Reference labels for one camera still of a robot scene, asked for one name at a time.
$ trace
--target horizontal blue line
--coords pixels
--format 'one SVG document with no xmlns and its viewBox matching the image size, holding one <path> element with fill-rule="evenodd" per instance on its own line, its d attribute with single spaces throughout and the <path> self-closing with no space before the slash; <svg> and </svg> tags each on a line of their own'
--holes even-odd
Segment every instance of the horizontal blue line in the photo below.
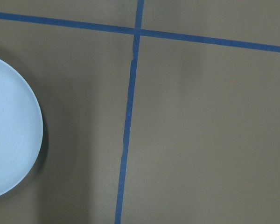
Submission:
<svg viewBox="0 0 280 224">
<path fill-rule="evenodd" d="M 10 13 L 0 13 L 0 19 L 47 24 L 47 25 L 62 26 L 62 27 L 99 30 L 99 31 L 130 34 L 130 35 L 133 35 L 135 32 L 134 28 L 128 28 L 128 27 L 119 27 L 119 26 L 103 25 L 97 23 L 60 20 L 60 19 L 52 19 L 46 17 L 19 15 L 19 14 L 10 14 Z M 230 46 L 230 47 L 237 47 L 237 48 L 257 49 L 257 50 L 280 53 L 280 46 L 276 46 L 276 45 L 233 41 L 233 40 L 226 40 L 226 39 L 219 39 L 219 38 L 205 37 L 205 36 L 168 33 L 168 32 L 161 32 L 161 31 L 154 31 L 154 30 L 147 30 L 147 29 L 139 29 L 139 30 L 141 36 L 150 36 L 150 37 L 188 41 L 188 42 L 216 44 L 216 45 Z"/>
<path fill-rule="evenodd" d="M 261 44 L 261 43 L 233 41 L 233 40 L 226 40 L 226 39 L 219 39 L 219 38 L 212 38 L 212 37 L 205 37 L 205 36 L 167 33 L 167 32 L 153 31 L 153 30 L 147 30 L 147 29 L 142 29 L 140 32 L 140 35 L 165 38 L 165 39 L 171 39 L 171 40 L 180 40 L 180 41 L 231 46 L 231 47 L 237 47 L 237 48 L 265 50 L 265 51 L 272 51 L 272 52 L 280 53 L 280 46 L 267 45 L 267 44 Z"/>
<path fill-rule="evenodd" d="M 103 25 L 103 24 L 89 23 L 89 22 L 52 19 L 52 18 L 30 16 L 30 15 L 0 13 L 0 19 L 21 21 L 21 22 L 32 22 L 32 23 L 47 24 L 47 25 L 54 25 L 54 26 L 61 26 L 61 27 L 91 29 L 91 30 L 113 32 L 113 33 L 121 33 L 121 34 L 134 34 L 134 28 L 118 27 L 118 26 Z"/>
</svg>

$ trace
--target blue tape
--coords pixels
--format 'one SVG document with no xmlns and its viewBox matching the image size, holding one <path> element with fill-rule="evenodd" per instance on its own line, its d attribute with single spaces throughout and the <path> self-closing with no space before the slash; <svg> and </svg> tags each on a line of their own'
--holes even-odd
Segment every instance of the blue tape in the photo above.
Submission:
<svg viewBox="0 0 280 224">
<path fill-rule="evenodd" d="M 144 0 L 138 0 L 136 21 L 135 21 L 135 32 L 134 32 L 134 40 L 133 40 L 133 59 L 131 61 L 130 81 L 129 81 L 129 87 L 127 93 L 126 120 L 125 120 L 124 134 L 123 134 L 123 152 L 121 156 L 120 171 L 119 171 L 119 183 L 118 183 L 115 222 L 114 222 L 115 224 L 121 223 L 123 196 L 124 196 L 125 182 L 126 182 L 126 164 L 127 164 L 127 156 L 128 156 L 129 141 L 130 141 L 134 90 L 135 90 L 139 44 L 140 44 L 140 29 L 141 29 L 142 16 L 143 16 L 143 5 L 144 5 Z"/>
<path fill-rule="evenodd" d="M 251 42 L 233 41 L 233 40 L 226 40 L 226 39 L 219 39 L 219 38 L 212 38 L 212 37 L 205 37 L 205 36 L 167 33 L 167 32 L 153 31 L 153 30 L 147 30 L 147 29 L 142 29 L 140 35 L 165 38 L 165 39 L 171 39 L 171 40 L 179 40 L 179 41 L 189 41 L 189 42 L 231 46 L 231 47 L 237 47 L 237 48 L 265 50 L 265 51 L 272 51 L 272 52 L 280 53 L 280 46 L 267 45 L 267 44 L 261 44 L 261 43 L 251 43 Z"/>
<path fill-rule="evenodd" d="M 78 22 L 78 21 L 70 21 L 70 20 L 52 19 L 52 18 L 30 16 L 30 15 L 0 13 L 0 19 L 39 23 L 39 24 L 61 26 L 61 27 L 91 29 L 91 30 L 113 32 L 113 33 L 121 33 L 121 34 L 134 34 L 134 28 L 118 27 L 118 26 L 103 25 L 103 24 L 89 23 L 89 22 Z"/>
</svg>

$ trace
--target blue line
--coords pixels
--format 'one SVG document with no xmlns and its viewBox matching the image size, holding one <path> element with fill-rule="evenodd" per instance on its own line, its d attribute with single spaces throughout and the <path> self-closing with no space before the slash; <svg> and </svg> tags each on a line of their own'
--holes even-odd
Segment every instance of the blue line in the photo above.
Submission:
<svg viewBox="0 0 280 224">
<path fill-rule="evenodd" d="M 219 38 L 212 38 L 212 37 L 205 37 L 205 36 L 186 35 L 186 34 L 175 34 L 175 33 L 167 33 L 167 32 L 153 31 L 153 30 L 147 30 L 147 29 L 142 29 L 140 35 L 165 38 L 165 39 L 171 39 L 171 40 L 180 40 L 180 41 L 231 46 L 231 47 L 237 47 L 237 48 L 265 50 L 265 51 L 272 51 L 272 52 L 280 53 L 280 46 L 267 45 L 267 44 L 261 44 L 261 43 L 233 41 L 233 40 L 226 40 L 226 39 L 219 39 Z"/>
<path fill-rule="evenodd" d="M 123 134 L 123 152 L 120 161 L 119 183 L 118 183 L 115 222 L 114 222 L 115 224 L 121 223 L 122 205 L 123 205 L 123 197 L 124 197 L 125 182 L 126 182 L 126 164 L 127 164 L 128 150 L 129 150 L 134 90 L 135 90 L 139 44 L 140 44 L 140 29 L 141 29 L 142 16 L 143 16 L 143 5 L 144 5 L 144 0 L 138 0 L 136 21 L 135 21 L 135 32 L 134 32 L 134 40 L 133 40 L 133 59 L 131 61 L 130 81 L 129 81 L 129 87 L 127 93 L 127 103 L 126 103 L 126 120 L 125 120 L 125 130 Z"/>
<path fill-rule="evenodd" d="M 78 22 L 78 21 L 70 21 L 70 20 L 52 19 L 52 18 L 30 16 L 30 15 L 0 13 L 0 19 L 39 23 L 39 24 L 61 26 L 61 27 L 91 29 L 91 30 L 113 32 L 113 33 L 121 33 L 121 34 L 134 34 L 134 28 L 118 27 L 118 26 L 103 25 L 103 24 L 89 23 L 89 22 Z"/>
</svg>

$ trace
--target floor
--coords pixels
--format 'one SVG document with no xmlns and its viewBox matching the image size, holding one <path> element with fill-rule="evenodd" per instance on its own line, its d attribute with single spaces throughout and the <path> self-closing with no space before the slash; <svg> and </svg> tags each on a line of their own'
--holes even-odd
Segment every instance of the floor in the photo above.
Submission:
<svg viewBox="0 0 280 224">
<path fill-rule="evenodd" d="M 0 224 L 280 224 L 280 1 L 0 1 L 44 138 Z"/>
</svg>

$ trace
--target round white object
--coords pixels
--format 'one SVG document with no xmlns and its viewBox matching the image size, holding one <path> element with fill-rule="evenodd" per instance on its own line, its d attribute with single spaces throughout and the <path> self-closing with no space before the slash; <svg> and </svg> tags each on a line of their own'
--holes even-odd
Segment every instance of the round white object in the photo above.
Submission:
<svg viewBox="0 0 280 224">
<path fill-rule="evenodd" d="M 30 171 L 42 144 L 42 113 L 24 78 L 0 60 L 0 195 Z"/>
</svg>

